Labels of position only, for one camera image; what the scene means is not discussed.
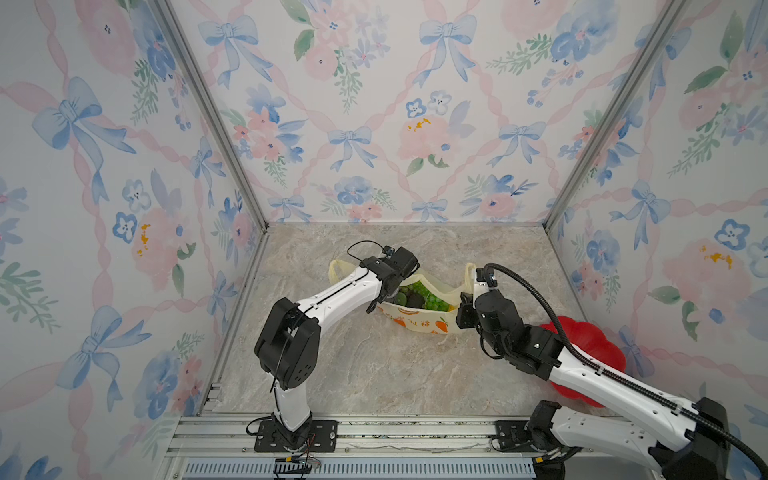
shopping bag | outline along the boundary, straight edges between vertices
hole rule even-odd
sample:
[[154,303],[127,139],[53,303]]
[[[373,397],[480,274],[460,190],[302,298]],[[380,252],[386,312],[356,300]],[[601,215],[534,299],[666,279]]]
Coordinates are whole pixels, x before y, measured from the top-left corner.
[[[338,283],[341,279],[350,275],[355,268],[357,268],[357,265],[345,262],[344,260],[334,260],[328,269],[328,280],[330,280],[331,284]],[[432,295],[449,305],[447,312],[409,308],[390,302],[380,303],[376,309],[394,322],[415,332],[457,333],[461,331],[456,326],[456,313],[458,312],[458,305],[462,301],[461,294],[462,292],[472,293],[472,288],[475,284],[475,268],[475,264],[467,263],[464,269],[464,284],[459,288],[443,283],[421,268],[400,284],[400,286],[405,286],[421,282]]]

red object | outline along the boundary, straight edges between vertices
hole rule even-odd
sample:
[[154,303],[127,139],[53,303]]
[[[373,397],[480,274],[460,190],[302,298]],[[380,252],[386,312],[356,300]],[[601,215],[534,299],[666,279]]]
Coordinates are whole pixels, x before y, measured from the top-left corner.
[[[605,338],[605,334],[598,327],[588,322],[577,322],[567,316],[559,316],[558,319],[571,343],[616,370],[623,372],[627,368],[627,357],[624,356],[619,347]],[[558,332],[552,322],[541,325],[541,328],[545,328],[555,334]],[[551,382],[551,384],[566,399],[584,400],[592,406],[600,409],[603,408],[602,405],[584,394],[571,390],[568,387],[560,386],[555,382]]]

floral wallpaper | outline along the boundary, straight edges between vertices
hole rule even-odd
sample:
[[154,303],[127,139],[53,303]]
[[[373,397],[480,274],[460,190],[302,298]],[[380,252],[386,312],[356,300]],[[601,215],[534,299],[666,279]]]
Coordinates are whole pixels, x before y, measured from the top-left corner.
[[0,18],[0,478],[152,478],[257,227],[141,0]]
[[[550,230],[628,372],[768,431],[768,2],[694,0]],[[644,33],[637,36],[642,44]],[[731,452],[730,478],[756,478]]]
[[540,222],[664,1],[171,4],[271,221]]

wire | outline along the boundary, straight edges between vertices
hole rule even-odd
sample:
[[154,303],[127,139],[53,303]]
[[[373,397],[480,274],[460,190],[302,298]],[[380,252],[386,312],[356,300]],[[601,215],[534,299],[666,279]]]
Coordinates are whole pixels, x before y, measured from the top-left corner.
[[349,248],[348,248],[348,249],[346,249],[346,254],[347,254],[347,255],[349,255],[350,257],[354,258],[355,260],[357,260],[357,261],[359,261],[359,262],[362,262],[362,260],[361,260],[360,258],[358,258],[358,257],[355,257],[355,256],[354,256],[354,255],[352,255],[352,254],[351,254],[349,251],[350,251],[350,250],[352,249],[352,247],[354,247],[355,245],[360,245],[361,243],[365,243],[365,242],[368,242],[368,243],[375,243],[376,245],[378,245],[378,246],[379,246],[379,248],[380,248],[380,249],[382,249],[382,252],[384,252],[384,247],[382,247],[382,244],[381,244],[381,243],[379,243],[379,242],[375,242],[375,241],[373,241],[373,240],[361,240],[361,241],[359,241],[359,242],[355,242],[355,243],[353,243],[352,245],[350,245],[350,246],[349,246]]
[[268,415],[266,417],[259,417],[258,419],[251,420],[248,425],[245,425],[245,433],[247,433],[248,435],[250,435],[252,437],[255,437],[256,435],[258,435],[259,432],[251,432],[248,429],[248,427],[250,427],[251,425],[253,425],[256,422],[262,422],[263,420],[269,420],[269,419],[272,419],[271,415]]
[[497,449],[495,445],[493,445],[493,441],[498,440],[498,444],[502,444],[502,440],[499,437],[493,437],[491,438],[491,448],[494,449],[496,452],[499,453],[513,453],[513,452],[520,452],[521,449],[524,449],[525,447],[528,447],[531,443],[533,443],[532,440],[528,440],[525,443],[521,443],[519,445],[515,445],[514,447],[509,447],[508,449]]
[[[519,276],[514,271],[510,270],[506,266],[499,265],[498,263],[487,263],[485,267],[483,267],[483,273],[488,276],[490,272],[493,271],[493,269],[496,269],[503,274],[509,276],[517,283],[520,283],[544,308],[544,311],[549,316],[549,319],[554,324],[555,329],[558,331],[558,335],[560,336],[560,340],[563,342],[563,345],[568,350],[568,352],[571,353],[576,359],[578,359],[580,362],[584,363],[586,366],[589,366],[595,371],[599,371],[601,369],[601,365],[593,362],[592,360],[589,360],[587,357],[581,354],[578,350],[576,350],[571,344],[571,341],[568,339],[568,336],[565,334],[565,330],[563,330],[563,326],[560,324],[560,320],[555,314],[554,310],[551,306],[549,306],[549,303],[547,303],[547,300],[530,284],[528,281],[526,281],[523,277]],[[736,436],[732,435],[729,432],[726,432],[724,429],[719,427],[716,423],[711,422],[710,420],[705,419],[703,416],[691,412],[689,409],[681,408],[678,404],[675,402],[664,398],[663,396],[651,392],[649,389],[646,389],[643,386],[638,385],[635,382],[632,382],[629,379],[624,378],[621,375],[618,375],[615,372],[612,372],[609,369],[603,369],[602,375],[615,380],[616,382],[619,382],[621,385],[624,385],[628,387],[629,389],[634,390],[635,392],[640,393],[641,395],[644,395],[650,399],[653,399],[654,401],[658,402],[659,404],[672,409],[672,410],[678,410],[680,409],[680,414],[682,416],[685,416],[694,422],[698,423],[699,425],[702,425],[703,427],[709,429],[712,433],[715,433],[719,435],[721,438],[723,438],[725,441],[736,447],[737,449],[741,450],[741,452],[746,455],[746,457],[749,460],[752,460],[752,462],[755,464],[758,470],[760,470],[760,475],[763,478],[768,478],[768,465],[764,462],[764,460],[755,453],[754,450],[752,450],[749,446],[746,445],[746,443],[742,442],[740,439],[738,439]]]

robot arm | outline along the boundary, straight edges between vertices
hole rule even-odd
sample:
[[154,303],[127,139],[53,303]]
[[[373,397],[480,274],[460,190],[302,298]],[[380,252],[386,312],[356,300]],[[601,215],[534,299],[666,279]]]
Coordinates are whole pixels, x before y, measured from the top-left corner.
[[[523,323],[515,304],[498,291],[494,268],[536,297],[558,333]],[[572,345],[541,294],[503,266],[477,269],[473,295],[462,296],[456,322],[460,328],[476,328],[483,351],[491,356],[487,343],[496,353],[493,359],[505,359],[523,372],[584,393],[631,421],[540,402],[526,427],[529,437],[522,440],[542,451],[590,448],[647,466],[670,480],[725,478],[729,442],[753,455],[756,464],[762,462],[738,439],[728,438],[727,414],[719,403],[707,398],[692,403],[661,392]]]
[[253,351],[274,378],[273,421],[286,449],[300,449],[310,430],[305,381],[317,364],[321,332],[360,305],[368,303],[366,312],[371,313],[419,268],[405,248],[382,250],[383,257],[362,260],[347,278],[316,295],[298,303],[277,300],[266,319]]

